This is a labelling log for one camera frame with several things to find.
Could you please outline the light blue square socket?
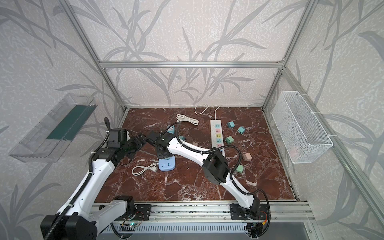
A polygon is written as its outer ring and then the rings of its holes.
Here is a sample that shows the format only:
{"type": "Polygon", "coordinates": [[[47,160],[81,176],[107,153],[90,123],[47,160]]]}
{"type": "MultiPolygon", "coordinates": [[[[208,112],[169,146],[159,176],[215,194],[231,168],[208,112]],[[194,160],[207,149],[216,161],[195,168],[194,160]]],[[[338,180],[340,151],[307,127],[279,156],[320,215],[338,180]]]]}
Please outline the light blue square socket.
{"type": "Polygon", "coordinates": [[[175,156],[165,158],[165,159],[159,159],[159,170],[162,172],[168,172],[172,171],[176,167],[176,158],[175,156]]]}

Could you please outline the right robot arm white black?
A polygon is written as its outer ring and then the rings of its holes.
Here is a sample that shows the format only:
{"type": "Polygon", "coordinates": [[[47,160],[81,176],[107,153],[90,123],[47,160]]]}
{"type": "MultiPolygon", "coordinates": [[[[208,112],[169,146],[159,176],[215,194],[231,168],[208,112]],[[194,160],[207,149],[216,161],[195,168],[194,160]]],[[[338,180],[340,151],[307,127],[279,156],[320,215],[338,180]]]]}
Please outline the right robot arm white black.
{"type": "Polygon", "coordinates": [[[256,213],[261,205],[258,193],[262,193],[266,203],[264,206],[270,208],[270,203],[266,193],[257,189],[249,192],[234,177],[234,172],[240,165],[242,156],[240,149],[233,146],[223,146],[219,148],[204,149],[182,141],[179,136],[164,132],[150,132],[146,137],[146,142],[156,149],[159,159],[165,159],[174,155],[184,157],[202,167],[205,177],[214,185],[220,185],[227,190],[245,211],[256,213]],[[238,152],[238,162],[231,169],[227,159],[220,150],[232,148],[238,152]]]}

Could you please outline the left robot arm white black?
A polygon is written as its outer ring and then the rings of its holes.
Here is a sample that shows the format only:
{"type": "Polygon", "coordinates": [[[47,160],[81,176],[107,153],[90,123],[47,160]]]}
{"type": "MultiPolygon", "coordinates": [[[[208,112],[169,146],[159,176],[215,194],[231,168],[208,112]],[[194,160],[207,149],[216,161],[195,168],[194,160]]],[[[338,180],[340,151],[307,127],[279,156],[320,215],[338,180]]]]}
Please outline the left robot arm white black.
{"type": "Polygon", "coordinates": [[[91,208],[109,175],[120,161],[133,158],[143,146],[139,137],[117,144],[108,142],[89,160],[87,172],[75,192],[55,215],[45,216],[41,232],[45,240],[95,240],[98,235],[118,218],[129,219],[137,214],[133,197],[120,196],[107,206],[91,214],[91,208]]]}

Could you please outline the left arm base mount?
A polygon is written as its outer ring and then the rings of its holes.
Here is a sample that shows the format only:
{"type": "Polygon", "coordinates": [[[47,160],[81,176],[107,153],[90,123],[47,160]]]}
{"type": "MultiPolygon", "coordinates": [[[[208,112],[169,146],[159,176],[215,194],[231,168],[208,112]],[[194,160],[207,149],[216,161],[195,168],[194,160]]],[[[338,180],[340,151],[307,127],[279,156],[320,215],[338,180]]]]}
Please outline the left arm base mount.
{"type": "Polygon", "coordinates": [[[151,214],[151,204],[138,204],[133,212],[124,214],[117,218],[116,221],[148,221],[151,214]]]}

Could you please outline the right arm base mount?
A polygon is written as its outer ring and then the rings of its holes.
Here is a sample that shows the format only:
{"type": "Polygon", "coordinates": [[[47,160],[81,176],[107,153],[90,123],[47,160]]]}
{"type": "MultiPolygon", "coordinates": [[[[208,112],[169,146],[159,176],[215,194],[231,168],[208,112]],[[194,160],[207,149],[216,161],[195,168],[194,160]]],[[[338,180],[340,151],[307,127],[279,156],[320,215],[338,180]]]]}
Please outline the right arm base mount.
{"type": "Polygon", "coordinates": [[[260,204],[255,210],[245,209],[239,204],[230,204],[231,220],[256,220],[265,221],[269,219],[269,208],[267,204],[260,204]]]}

